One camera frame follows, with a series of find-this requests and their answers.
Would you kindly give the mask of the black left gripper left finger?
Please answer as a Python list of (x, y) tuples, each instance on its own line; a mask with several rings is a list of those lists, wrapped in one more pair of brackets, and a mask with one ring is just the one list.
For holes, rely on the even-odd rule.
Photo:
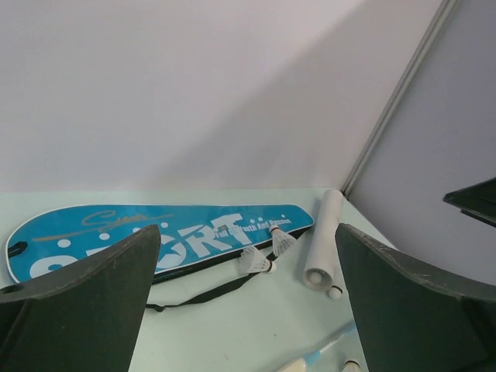
[(127, 371), (160, 250), (156, 225), (1, 289), (3, 371)]

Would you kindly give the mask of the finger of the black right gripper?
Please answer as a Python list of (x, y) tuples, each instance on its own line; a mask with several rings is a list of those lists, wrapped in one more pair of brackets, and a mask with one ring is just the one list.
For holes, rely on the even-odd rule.
[(443, 197), (443, 201), (458, 208), (464, 215), (495, 227), (495, 198), (495, 179), (492, 178), (452, 191)]

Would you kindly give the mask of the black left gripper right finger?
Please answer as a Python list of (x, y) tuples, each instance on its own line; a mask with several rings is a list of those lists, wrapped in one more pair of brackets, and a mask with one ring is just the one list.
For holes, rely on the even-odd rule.
[(370, 371), (493, 371), (495, 287), (336, 230), (339, 262)]

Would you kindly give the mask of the white cardboard shuttlecock tube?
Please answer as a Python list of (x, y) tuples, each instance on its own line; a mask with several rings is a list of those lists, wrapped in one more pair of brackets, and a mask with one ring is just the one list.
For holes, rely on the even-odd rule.
[(342, 206), (343, 195), (340, 191), (330, 189), (322, 196), (303, 273), (305, 285), (313, 291), (327, 293), (335, 285), (342, 288), (343, 294), (345, 292), (336, 245)]

